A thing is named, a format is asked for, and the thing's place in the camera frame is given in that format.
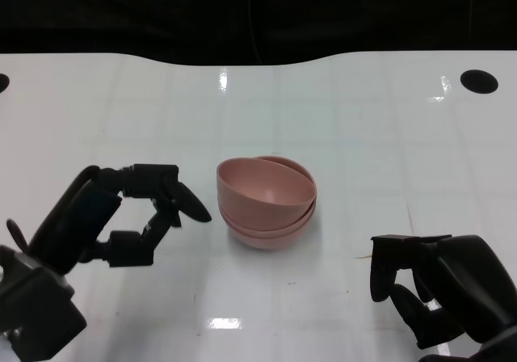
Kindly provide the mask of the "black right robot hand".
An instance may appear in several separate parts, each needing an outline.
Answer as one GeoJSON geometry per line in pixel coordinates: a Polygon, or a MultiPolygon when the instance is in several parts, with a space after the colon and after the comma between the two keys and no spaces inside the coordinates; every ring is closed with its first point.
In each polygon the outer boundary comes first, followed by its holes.
{"type": "Polygon", "coordinates": [[[486,346],[516,332],[516,287],[477,235],[372,238],[370,292],[390,299],[421,349],[467,334],[486,346]]]}

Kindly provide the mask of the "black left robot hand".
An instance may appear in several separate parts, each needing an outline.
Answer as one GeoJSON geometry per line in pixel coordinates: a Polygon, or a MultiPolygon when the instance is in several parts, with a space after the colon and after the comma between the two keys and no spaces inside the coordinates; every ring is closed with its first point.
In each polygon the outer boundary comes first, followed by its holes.
{"type": "Polygon", "coordinates": [[[110,267],[153,264],[154,251],[180,216],[208,223],[209,211],[179,182],[176,165],[135,164],[119,170],[88,166],[70,184],[31,239],[27,252],[60,275],[94,259],[110,267]],[[98,237],[125,198],[147,199],[156,213],[142,232],[114,230],[98,237]]]}

